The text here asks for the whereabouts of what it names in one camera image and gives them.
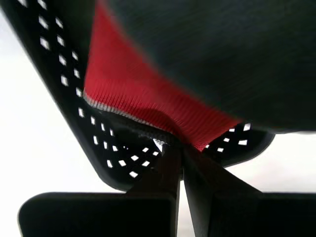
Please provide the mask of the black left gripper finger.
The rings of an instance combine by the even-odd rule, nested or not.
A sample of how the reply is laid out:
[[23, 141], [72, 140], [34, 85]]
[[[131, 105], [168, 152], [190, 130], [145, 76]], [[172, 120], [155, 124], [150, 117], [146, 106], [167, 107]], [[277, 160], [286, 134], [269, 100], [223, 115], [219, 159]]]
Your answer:
[[174, 237], [177, 235], [179, 148], [163, 147], [155, 167], [126, 193], [44, 193], [18, 213], [24, 237]]
[[184, 183], [197, 237], [314, 237], [316, 196], [263, 193], [192, 147]]

